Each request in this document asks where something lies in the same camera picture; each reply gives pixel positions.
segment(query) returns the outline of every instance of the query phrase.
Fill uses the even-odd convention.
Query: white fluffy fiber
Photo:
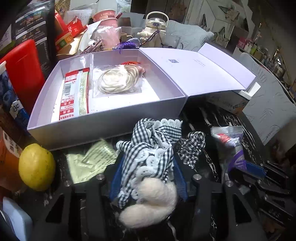
[[[164,220],[175,208],[177,191],[173,182],[164,184],[158,178],[145,178],[138,186],[143,204],[127,207],[119,220],[129,228],[147,227]]]

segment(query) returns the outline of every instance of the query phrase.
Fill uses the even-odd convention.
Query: yellow lemon
[[[54,173],[55,161],[51,152],[36,143],[23,150],[19,160],[19,174],[27,186],[35,191],[44,191],[52,183]]]

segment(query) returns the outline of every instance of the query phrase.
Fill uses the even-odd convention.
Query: barcode
[[[64,85],[63,95],[69,95],[70,94],[71,85],[72,85],[72,83],[67,83],[67,84]]]

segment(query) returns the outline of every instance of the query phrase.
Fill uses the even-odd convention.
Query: gingham fabric
[[[131,141],[116,144],[125,153],[118,194],[120,208],[130,197],[141,202],[137,185],[144,177],[157,177],[165,183],[172,178],[173,145],[181,138],[181,124],[179,120],[141,119],[133,130]]]
[[[190,132],[187,138],[179,140],[181,145],[178,155],[185,165],[194,169],[195,162],[198,161],[198,155],[205,147],[205,134],[201,131]]]

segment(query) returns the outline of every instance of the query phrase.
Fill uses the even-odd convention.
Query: orange bottle
[[[0,127],[0,186],[18,191],[23,182],[18,172],[22,149]]]

